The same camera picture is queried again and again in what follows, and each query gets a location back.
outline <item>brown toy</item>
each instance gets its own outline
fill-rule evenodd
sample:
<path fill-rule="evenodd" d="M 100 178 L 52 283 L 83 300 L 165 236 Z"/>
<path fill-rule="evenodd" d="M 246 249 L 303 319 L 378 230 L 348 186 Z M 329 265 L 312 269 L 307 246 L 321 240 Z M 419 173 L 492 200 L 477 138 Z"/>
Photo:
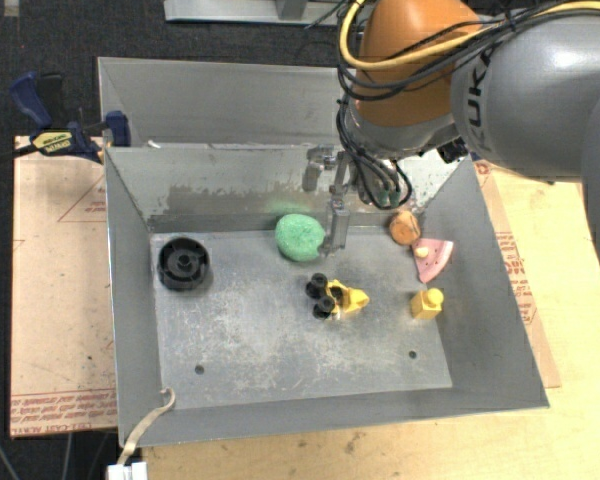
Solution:
<path fill-rule="evenodd" d="M 411 245 L 420 238 L 418 219 L 406 210 L 393 218 L 389 224 L 389 231 L 393 239 L 400 245 Z"/>

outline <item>green foam ball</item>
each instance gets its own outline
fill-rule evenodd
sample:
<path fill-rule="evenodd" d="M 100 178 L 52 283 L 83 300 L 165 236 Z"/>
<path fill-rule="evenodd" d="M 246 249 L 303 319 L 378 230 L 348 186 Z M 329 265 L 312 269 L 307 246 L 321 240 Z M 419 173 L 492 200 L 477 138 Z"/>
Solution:
<path fill-rule="evenodd" d="M 276 225 L 276 244 L 280 252 L 293 261 L 316 259 L 323 240 L 322 225 L 307 215 L 285 215 Z"/>

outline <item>yellow clamp label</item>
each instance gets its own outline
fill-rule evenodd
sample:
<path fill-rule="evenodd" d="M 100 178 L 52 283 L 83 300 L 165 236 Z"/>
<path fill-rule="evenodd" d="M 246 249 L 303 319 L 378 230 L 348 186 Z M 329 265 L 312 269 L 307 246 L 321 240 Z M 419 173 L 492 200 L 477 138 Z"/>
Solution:
<path fill-rule="evenodd" d="M 61 149 L 66 149 L 71 146 L 71 132 L 68 131 L 52 131 L 44 132 L 38 135 L 32 144 L 40 151 L 50 155 Z"/>

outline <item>gray floor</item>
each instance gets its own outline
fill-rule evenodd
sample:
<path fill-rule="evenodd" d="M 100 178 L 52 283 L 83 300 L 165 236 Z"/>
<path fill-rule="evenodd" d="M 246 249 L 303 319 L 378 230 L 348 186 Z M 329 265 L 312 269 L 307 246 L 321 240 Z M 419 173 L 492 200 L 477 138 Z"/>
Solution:
<path fill-rule="evenodd" d="M 466 0 L 485 12 L 494 0 Z M 0 0 L 0 153 L 12 136 L 32 123 L 11 103 L 8 87 L 26 71 L 58 71 L 65 76 L 67 106 L 83 108 L 85 122 L 98 119 L 95 61 L 98 56 L 191 59 L 281 65 L 333 66 L 333 28 L 274 25 L 164 23 L 163 0 L 19 0 L 19 18 L 5 17 Z M 516 0 L 525 6 L 533 0 Z M 11 226 L 13 169 L 0 165 L 0 441 L 21 478 L 60 478 L 66 437 L 5 438 L 9 392 Z M 102 443 L 101 435 L 77 434 L 71 473 L 85 478 Z M 116 453 L 105 442 L 101 460 Z M 0 461 L 0 479 L 8 473 Z"/>

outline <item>wooden table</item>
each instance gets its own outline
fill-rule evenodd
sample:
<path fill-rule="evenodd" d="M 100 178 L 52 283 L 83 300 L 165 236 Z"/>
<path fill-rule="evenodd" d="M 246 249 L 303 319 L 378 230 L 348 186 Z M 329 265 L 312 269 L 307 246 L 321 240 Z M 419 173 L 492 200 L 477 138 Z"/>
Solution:
<path fill-rule="evenodd" d="M 600 479 L 600 269 L 579 187 L 495 174 L 562 387 L 550 409 L 147 448 L 163 479 Z"/>

